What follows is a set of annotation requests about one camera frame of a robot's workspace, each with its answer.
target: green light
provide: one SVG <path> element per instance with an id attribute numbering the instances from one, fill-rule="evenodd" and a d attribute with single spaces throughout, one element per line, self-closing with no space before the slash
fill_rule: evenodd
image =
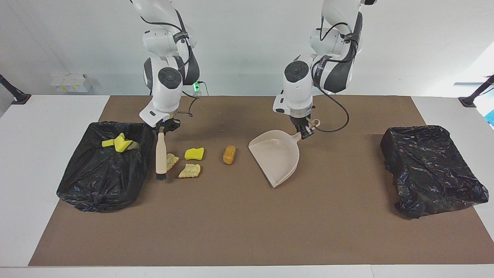
<path id="1" fill-rule="evenodd" d="M 199 92 L 201 90 L 201 87 L 199 87 L 199 84 L 197 82 L 194 83 L 194 91 Z"/>

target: white wall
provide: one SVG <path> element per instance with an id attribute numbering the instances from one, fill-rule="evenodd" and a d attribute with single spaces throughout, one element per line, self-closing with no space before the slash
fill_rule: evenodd
<path id="1" fill-rule="evenodd" d="M 198 34 L 211 94 L 274 95 L 320 24 L 323 0 L 175 0 Z M 363 7 L 363 52 L 349 94 L 448 95 L 494 41 L 492 0 L 380 0 Z M 86 73 L 98 94 L 147 94 L 141 21 L 127 0 L 0 1 L 0 72 L 29 93 Z"/>

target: black cable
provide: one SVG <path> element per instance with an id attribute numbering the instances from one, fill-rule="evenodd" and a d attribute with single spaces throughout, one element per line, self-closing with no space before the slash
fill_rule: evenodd
<path id="1" fill-rule="evenodd" d="M 192 118 L 194 115 L 192 115 L 192 113 L 190 112 L 190 109 L 192 108 L 192 105 L 194 104 L 194 102 L 196 102 L 196 100 L 198 100 L 198 99 L 199 99 L 199 97 L 197 97 L 197 96 L 193 96 L 193 95 L 190 95 L 190 94 L 188 94 L 188 93 L 186 93 L 186 92 L 184 92 L 184 91 L 182 91 L 182 93 L 183 93 L 184 95 L 186 95 L 186 96 L 190 97 L 190 98 L 193 98 L 194 100 L 190 103 L 190 105 L 189 105 L 189 110 L 188 110 L 187 112 L 186 112 L 186 111 L 179 111 L 179 112 L 177 112 L 177 114 L 187 114 L 187 115 L 189 115 L 189 117 L 191 117 L 191 118 Z"/>
<path id="2" fill-rule="evenodd" d="M 352 57 L 351 59 L 348 59 L 348 60 L 333 60 L 333 59 L 328 59 L 328 60 L 326 60 L 326 61 L 329 61 L 329 62 L 346 63 L 346 62 L 349 62 L 349 61 L 351 61 L 351 60 L 355 59 L 355 56 L 357 55 L 357 48 L 356 48 L 354 45 L 351 45 L 351 46 L 352 46 L 352 49 L 353 49 L 353 51 L 354 51 L 353 57 Z M 321 63 L 321 60 L 318 60 L 317 62 L 315 62 L 315 63 L 314 63 L 314 65 L 312 66 L 312 68 L 313 68 L 313 69 L 314 69 L 314 68 L 316 68 L 316 66 L 317 66 L 318 64 L 320 64 L 320 63 Z"/>
<path id="3" fill-rule="evenodd" d="M 315 63 L 314 63 L 314 65 L 313 65 L 313 68 L 314 68 L 316 65 L 318 65 L 320 62 L 321 62 L 321 60 L 319 60 L 319 61 L 315 62 Z M 333 132 L 337 132 L 337 131 L 340 131 L 340 130 L 344 129 L 344 128 L 348 125 L 348 123 L 350 122 L 350 114 L 348 113 L 348 110 L 346 110 L 345 106 L 343 106 L 343 105 L 342 105 L 341 103 L 339 103 L 336 99 L 334 99 L 332 96 L 330 96 L 329 94 L 327 94 L 327 93 L 326 93 L 323 89 L 321 89 L 321 87 L 319 86 L 319 84 L 314 83 L 314 86 L 315 86 L 316 88 L 318 88 L 318 89 L 319 89 L 319 90 L 320 90 L 320 91 L 321 91 L 321 92 L 322 92 L 325 96 L 329 97 L 329 98 L 330 98 L 330 99 L 331 99 L 334 103 L 336 103 L 339 107 L 341 107 L 341 109 L 343 109 L 343 111 L 344 111 L 344 112 L 345 112 L 345 114 L 346 114 L 346 122 L 345 122 L 345 124 L 344 124 L 342 127 L 337 128 L 337 129 L 335 129 L 335 130 L 323 130 L 323 129 L 320 129 L 320 128 L 318 128 L 318 127 L 314 126 L 314 127 L 316 128 L 316 130 L 318 130 L 318 131 L 320 131 L 320 132 L 324 132 L 324 133 L 333 133 Z"/>
<path id="4" fill-rule="evenodd" d="M 337 63 L 348 63 L 348 62 L 351 62 L 353 61 L 353 59 L 355 59 L 355 57 L 357 56 L 357 47 L 355 45 L 353 45 L 352 43 L 350 43 L 350 49 L 353 50 L 353 55 L 351 58 L 348 58 L 348 59 L 343 59 L 343 60 L 333 60 L 333 59 L 328 59 L 327 61 L 328 62 L 337 62 Z"/>
<path id="5" fill-rule="evenodd" d="M 207 84 L 204 81 L 197 81 L 197 84 L 204 84 L 206 86 L 206 94 L 209 95 L 209 91 L 207 90 Z"/>
<path id="6" fill-rule="evenodd" d="M 481 93 L 480 95 L 485 95 L 485 94 L 487 94 L 488 92 L 490 92 L 490 91 L 492 91 L 492 90 L 494 90 L 494 88 L 491 88 L 490 90 L 485 91 L 485 92 Z"/>
<path id="7" fill-rule="evenodd" d="M 168 25 L 168 26 L 171 26 L 171 27 L 175 27 L 180 32 L 182 32 L 182 29 L 180 27 L 176 26 L 175 24 L 166 23 L 166 22 L 149 22 L 146 19 L 144 19 L 144 17 L 141 17 L 141 19 L 144 20 L 144 22 L 146 22 L 147 24 L 152 24 L 152 25 Z"/>
<path id="8" fill-rule="evenodd" d="M 322 34 L 323 34 L 323 25 L 322 25 L 322 22 L 321 22 L 321 29 L 319 31 L 319 40 L 322 42 L 324 41 L 324 39 L 326 38 L 326 36 L 331 32 L 331 30 L 333 30 L 336 26 L 339 26 L 339 25 L 345 25 L 345 26 L 348 26 L 348 23 L 346 22 L 338 22 L 336 24 L 334 24 L 333 26 L 331 26 L 331 28 L 326 32 L 326 34 L 324 34 L 324 37 L 321 38 Z"/>
<path id="9" fill-rule="evenodd" d="M 185 67 L 186 64 L 188 64 L 190 62 L 190 60 L 192 59 L 192 47 L 189 45 L 189 42 L 186 40 L 185 43 L 187 44 L 187 50 L 189 51 L 189 58 L 187 59 L 187 61 L 185 61 L 185 63 L 183 65 L 181 65 L 179 68 L 178 68 L 178 71 L 180 71 L 183 67 Z"/>

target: trash bin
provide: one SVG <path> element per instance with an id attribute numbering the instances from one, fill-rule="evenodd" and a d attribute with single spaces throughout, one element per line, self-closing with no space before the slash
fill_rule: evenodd
<path id="1" fill-rule="evenodd" d="M 398 211 L 410 218 L 486 203 L 489 193 L 440 126 L 389 128 L 381 141 Z"/>
<path id="2" fill-rule="evenodd" d="M 120 133 L 139 148 L 119 153 L 101 146 Z M 67 165 L 58 197 L 81 211 L 109 212 L 131 205 L 146 178 L 154 139 L 146 124 L 90 124 Z"/>

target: white table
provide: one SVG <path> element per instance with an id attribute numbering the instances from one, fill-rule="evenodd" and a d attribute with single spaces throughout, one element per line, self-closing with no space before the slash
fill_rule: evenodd
<path id="1" fill-rule="evenodd" d="M 483 278 L 494 265 L 274 266 L 274 267 L 27 267 L 58 202 L 55 192 L 87 126 L 108 96 L 34 95 L 0 118 L 0 277 L 362 277 Z M 494 188 L 494 131 L 456 98 L 413 97 L 427 124 L 451 132 L 473 173 Z M 491 237 L 494 202 L 476 206 Z"/>

